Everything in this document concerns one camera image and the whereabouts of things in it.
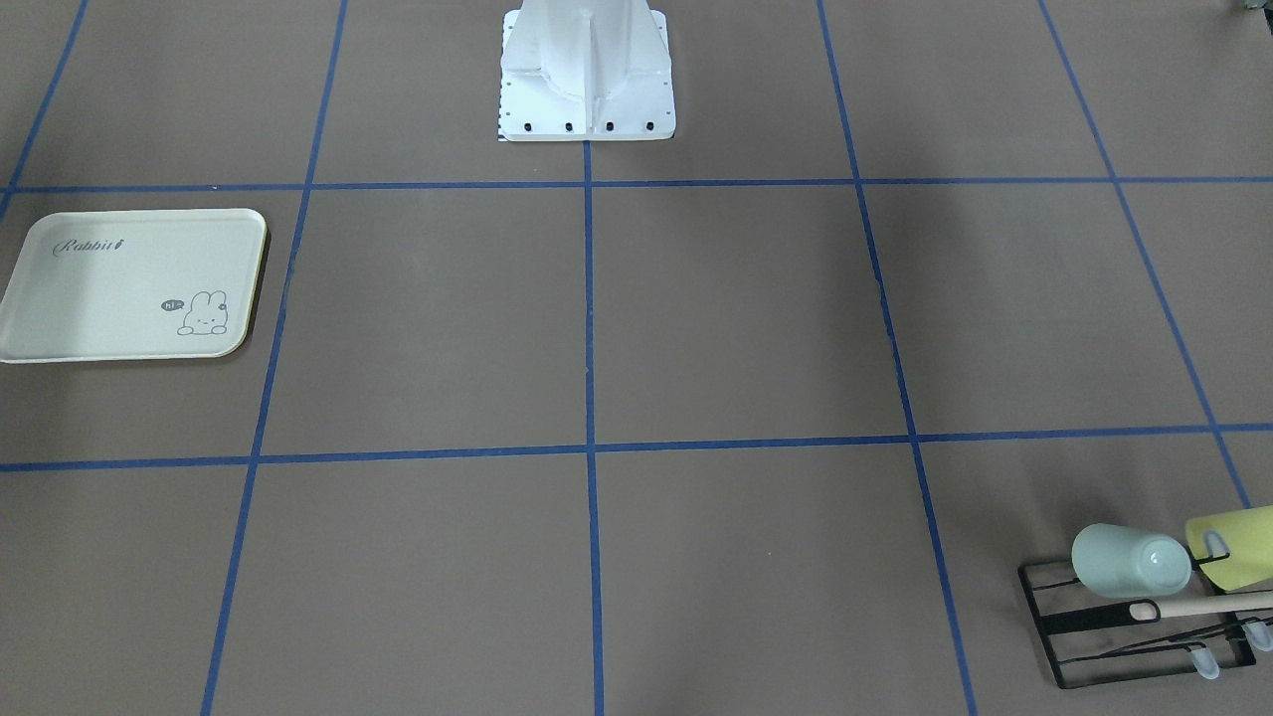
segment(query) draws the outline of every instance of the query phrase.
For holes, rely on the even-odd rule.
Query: rabbit illustration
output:
[[[190,299],[190,312],[177,335],[220,335],[225,333],[229,317],[225,312],[225,292],[200,290]]]

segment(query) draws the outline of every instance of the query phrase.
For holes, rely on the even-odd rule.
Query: small cup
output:
[[[1193,573],[1189,553],[1160,533],[1088,525],[1071,550],[1078,581],[1108,599],[1167,596],[1185,589]]]

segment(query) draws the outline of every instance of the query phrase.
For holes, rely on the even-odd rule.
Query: gray floor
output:
[[[0,280],[271,228],[237,353],[0,368],[0,712],[1263,712],[1057,689],[1015,573],[1273,502],[1237,4],[659,0],[591,148],[494,140],[516,0],[0,4]]]

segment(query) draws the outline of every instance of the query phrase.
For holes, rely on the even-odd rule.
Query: grid line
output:
[[[332,33],[331,55],[327,60],[327,75],[323,83],[322,99],[318,104],[318,118],[314,122],[313,141],[309,148],[309,166],[306,171],[307,189],[300,196],[300,208],[297,213],[297,228],[292,237],[292,252],[288,256],[288,270],[283,280],[283,292],[279,299],[279,313],[274,326],[274,343],[270,347],[270,363],[265,373],[265,385],[261,389],[261,409],[256,423],[256,432],[252,438],[252,454],[248,456],[247,474],[243,478],[243,497],[239,502],[238,521],[234,526],[234,541],[230,548],[229,566],[225,573],[225,589],[222,592],[222,608],[216,619],[216,633],[213,638],[213,652],[207,664],[207,682],[204,687],[204,701],[200,710],[201,716],[211,716],[213,702],[216,697],[216,680],[220,675],[222,655],[225,648],[225,633],[229,628],[230,609],[234,604],[234,587],[238,580],[238,567],[243,555],[243,541],[247,536],[248,516],[252,507],[252,493],[256,488],[257,468],[261,464],[261,445],[265,441],[265,427],[270,417],[270,400],[274,395],[274,377],[279,367],[279,353],[283,347],[283,333],[288,320],[288,297],[292,289],[292,279],[297,269],[297,256],[300,252],[300,242],[304,236],[306,217],[309,210],[309,196],[313,185],[314,172],[318,167],[318,153],[322,148],[323,126],[327,120],[327,106],[331,102],[331,88],[336,80],[336,64],[340,59],[340,43],[345,32],[345,17],[349,10],[349,0],[340,0],[336,15],[336,28]]]
[[[1203,389],[1202,378],[1198,376],[1198,369],[1194,366],[1193,357],[1189,354],[1189,347],[1185,344],[1184,334],[1180,330],[1180,325],[1176,322],[1176,316],[1171,311],[1171,304],[1167,301],[1166,290],[1162,288],[1162,283],[1158,280],[1158,273],[1153,268],[1153,260],[1150,257],[1150,250],[1144,245],[1144,238],[1141,236],[1141,227],[1137,224],[1136,215],[1132,213],[1132,205],[1127,200],[1127,191],[1123,189],[1123,182],[1119,180],[1118,172],[1114,171],[1114,162],[1110,159],[1108,148],[1105,147],[1105,140],[1101,138],[1100,130],[1096,127],[1096,118],[1092,115],[1091,106],[1087,103],[1087,98],[1083,94],[1083,88],[1078,83],[1078,74],[1074,71],[1074,66],[1069,61],[1069,55],[1066,52],[1066,45],[1060,39],[1060,32],[1057,29],[1057,23],[1053,22],[1051,13],[1048,10],[1046,0],[1037,0],[1039,10],[1043,13],[1044,20],[1048,24],[1048,32],[1051,34],[1053,43],[1057,46],[1057,52],[1060,55],[1062,65],[1066,69],[1066,75],[1069,78],[1069,84],[1074,90],[1074,97],[1078,99],[1078,104],[1083,111],[1083,117],[1087,120],[1087,126],[1092,132],[1092,139],[1096,141],[1096,149],[1101,154],[1101,161],[1105,162],[1105,169],[1109,172],[1109,178],[1114,186],[1114,191],[1118,195],[1119,204],[1123,208],[1123,217],[1127,219],[1128,228],[1132,231],[1132,238],[1136,241],[1136,247],[1141,254],[1141,261],[1144,264],[1146,274],[1150,278],[1150,283],[1153,285],[1153,293],[1157,296],[1158,306],[1162,308],[1162,315],[1167,320],[1167,326],[1171,329],[1171,336],[1176,341],[1176,349],[1180,352],[1180,358],[1184,361],[1185,369],[1189,373],[1189,381],[1193,383],[1194,392],[1198,395],[1198,403],[1202,405],[1203,414],[1207,417],[1207,424],[1211,427],[1212,434],[1216,438],[1216,447],[1220,448],[1220,455],[1225,461],[1225,469],[1228,471],[1228,479],[1234,484],[1234,489],[1237,492],[1237,498],[1241,501],[1242,507],[1251,507],[1251,498],[1246,493],[1246,485],[1242,484],[1242,478],[1237,474],[1237,466],[1234,465],[1234,459],[1228,454],[1228,446],[1225,443],[1225,436],[1220,429],[1220,423],[1216,420],[1216,413],[1211,408],[1211,401],[1207,399],[1207,391]]]
[[[601,508],[597,498],[596,303],[593,283],[592,143],[583,143],[584,445],[588,462],[588,554],[592,582],[592,708],[606,713],[605,629],[601,603]]]
[[[685,178],[685,180],[594,180],[593,189],[665,189],[665,187],[732,187],[732,186],[939,186],[939,185],[1069,185],[1069,183],[1273,183],[1273,176],[1178,176],[1178,177],[1059,177],[1059,176],[952,176],[952,177],[805,177],[805,178]],[[173,183],[173,185],[70,185],[13,186],[0,189],[5,195],[48,194],[199,194],[199,192],[265,192],[265,191],[435,191],[484,189],[583,189],[584,182],[563,181],[364,181],[364,182],[299,182],[299,183]]]
[[[959,665],[960,683],[964,688],[964,701],[969,716],[976,716],[976,694],[973,689],[973,678],[969,674],[967,657],[964,652],[964,637],[959,626],[959,612],[955,606],[955,595],[951,591],[950,572],[946,568],[946,554],[942,548],[941,529],[937,525],[937,512],[933,508],[932,493],[928,489],[928,473],[924,468],[924,455],[920,448],[918,431],[915,429],[915,415],[910,406],[910,391],[906,387],[906,371],[903,367],[901,352],[897,347],[897,334],[894,330],[892,313],[889,310],[889,289],[885,285],[883,271],[880,266],[880,254],[875,242],[875,231],[871,226],[871,211],[867,206],[866,186],[862,183],[862,172],[858,166],[857,148],[853,143],[853,125],[849,121],[848,106],[844,101],[844,89],[840,84],[840,70],[835,60],[835,45],[831,41],[831,28],[826,19],[826,5],[817,0],[819,20],[822,25],[822,42],[826,45],[826,62],[831,73],[831,85],[835,89],[835,101],[840,111],[840,125],[844,130],[844,145],[849,154],[849,166],[853,169],[854,189],[857,191],[858,210],[862,214],[862,231],[866,234],[867,251],[871,255],[871,270],[875,280],[880,285],[880,313],[883,317],[885,331],[889,335],[889,344],[892,349],[892,364],[897,375],[897,394],[901,399],[901,410],[906,418],[906,437],[910,443],[910,455],[915,464],[915,478],[919,483],[919,494],[924,505],[924,517],[928,522],[928,538],[932,543],[933,563],[937,568],[937,578],[942,587],[942,601],[946,606],[946,619],[950,628],[951,646],[955,650],[955,660]]]
[[[1273,423],[1221,424],[1225,433],[1273,433]],[[1141,426],[1116,428],[1053,428],[1037,431],[990,431],[969,433],[918,433],[920,443],[934,442],[1002,442],[1048,440],[1099,440],[1111,437],[1155,437],[1174,434],[1211,434],[1212,427],[1195,426]],[[721,450],[765,450],[805,447],[852,447],[867,445],[908,445],[909,434],[742,438],[661,442],[598,442],[591,447],[597,455],[628,452],[694,452]],[[311,465],[323,462],[387,462],[410,460],[465,460],[472,457],[518,457],[536,455],[587,455],[586,443],[524,445],[508,447],[443,447],[420,450],[383,450],[365,452],[290,452],[266,454],[256,457],[260,465]],[[145,470],[160,468],[215,468],[247,466],[251,455],[220,455],[204,457],[135,457],[116,460],[65,460],[0,462],[4,473],[53,473],[89,470]]]
[[[53,76],[48,80],[48,88],[45,89],[45,97],[39,102],[39,110],[36,112],[36,118],[31,122],[31,130],[27,132],[27,140],[22,144],[22,153],[18,154],[18,163],[13,167],[13,176],[9,177],[8,191],[5,191],[4,196],[0,196],[0,222],[4,220],[4,215],[9,211],[9,203],[13,200],[18,182],[22,181],[22,172],[25,171],[27,161],[31,158],[31,150],[36,147],[36,138],[39,135],[39,127],[45,124],[45,115],[48,113],[48,107],[53,102],[53,94],[57,92],[57,84],[62,80],[62,73],[66,71],[66,62],[71,59],[71,51],[75,50],[75,41],[79,39],[79,31],[84,27],[85,13],[88,13],[88,0],[80,0],[79,8],[75,10],[75,19],[71,20],[71,29],[66,33],[66,45],[62,46],[62,54],[57,59],[57,66],[53,69]]]

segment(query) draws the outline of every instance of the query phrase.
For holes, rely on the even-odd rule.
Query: tray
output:
[[[0,362],[225,355],[247,338],[265,241],[251,209],[45,217],[0,299]]]

